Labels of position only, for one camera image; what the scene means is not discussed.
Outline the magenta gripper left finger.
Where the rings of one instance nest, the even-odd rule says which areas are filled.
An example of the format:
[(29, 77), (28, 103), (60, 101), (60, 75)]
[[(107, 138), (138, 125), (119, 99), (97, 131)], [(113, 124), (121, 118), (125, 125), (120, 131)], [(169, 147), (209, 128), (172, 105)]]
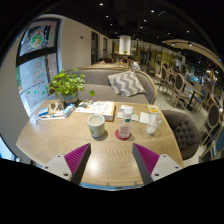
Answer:
[(79, 185), (90, 154), (91, 144), (87, 143), (66, 155), (56, 155), (42, 169)]

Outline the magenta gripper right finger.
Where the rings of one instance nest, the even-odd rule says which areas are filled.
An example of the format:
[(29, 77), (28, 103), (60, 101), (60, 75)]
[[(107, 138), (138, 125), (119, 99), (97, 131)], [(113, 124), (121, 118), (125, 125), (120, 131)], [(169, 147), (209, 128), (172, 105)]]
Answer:
[(158, 155), (136, 143), (133, 144), (132, 152), (145, 185), (182, 169), (167, 154)]

